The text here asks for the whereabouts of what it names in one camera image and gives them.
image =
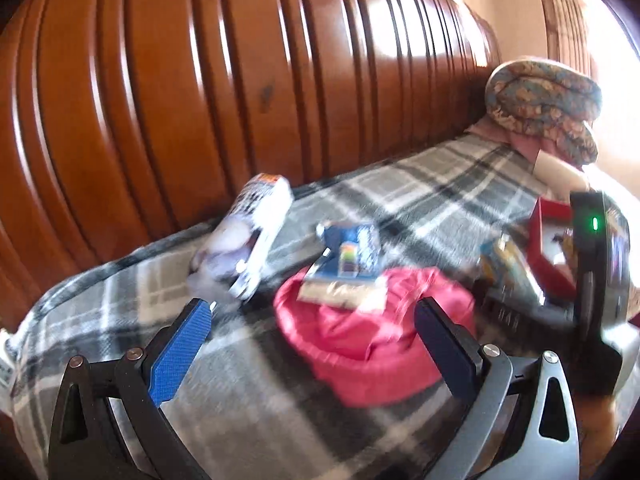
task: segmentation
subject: snack package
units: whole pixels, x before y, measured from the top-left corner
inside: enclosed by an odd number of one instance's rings
[[[533,304],[544,304],[538,285],[524,254],[508,234],[501,234],[480,246],[482,273],[494,285],[503,286]]]
[[[286,178],[265,173],[254,176],[191,259],[190,293],[228,306],[251,298],[292,203]]]
[[[381,312],[386,304],[386,277],[380,276],[380,236],[372,223],[325,222],[316,228],[325,249],[307,271],[298,299]]]

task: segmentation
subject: wooden headboard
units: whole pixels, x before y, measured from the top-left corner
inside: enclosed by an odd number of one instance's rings
[[[455,0],[24,0],[0,36],[0,316],[220,214],[459,134],[498,64]]]

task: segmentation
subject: box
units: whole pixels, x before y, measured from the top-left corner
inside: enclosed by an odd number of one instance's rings
[[[571,206],[546,198],[538,198],[529,219],[527,263],[545,294],[562,300],[575,299],[575,284],[554,264],[564,263],[564,254],[553,238],[572,226]]]

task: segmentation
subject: bed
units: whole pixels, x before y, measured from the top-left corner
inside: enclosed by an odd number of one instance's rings
[[[409,477],[420,472],[461,415],[446,386],[383,408],[343,407],[284,340],[271,298],[318,257],[314,226],[322,220],[375,221],[388,266],[437,266],[468,283],[483,240],[503,228],[517,240],[526,236],[519,220],[545,192],[529,170],[510,148],[461,136],[297,188],[260,291],[218,321],[177,397],[162,407],[209,475],[373,478],[390,466]],[[30,311],[10,340],[17,355],[12,415],[39,476],[46,474],[52,409],[68,358],[117,358],[171,323],[189,300],[188,261],[212,226],[199,224],[72,277]],[[482,331],[482,339],[497,337]],[[114,407],[132,446],[130,426]]]

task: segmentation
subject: red fabric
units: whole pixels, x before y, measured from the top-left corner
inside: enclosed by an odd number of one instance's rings
[[[438,269],[390,269],[382,313],[298,301],[306,269],[290,278],[273,301],[289,343],[347,406],[389,404],[431,386],[441,377],[414,328],[414,306],[433,296],[455,322],[475,333],[474,301]]]

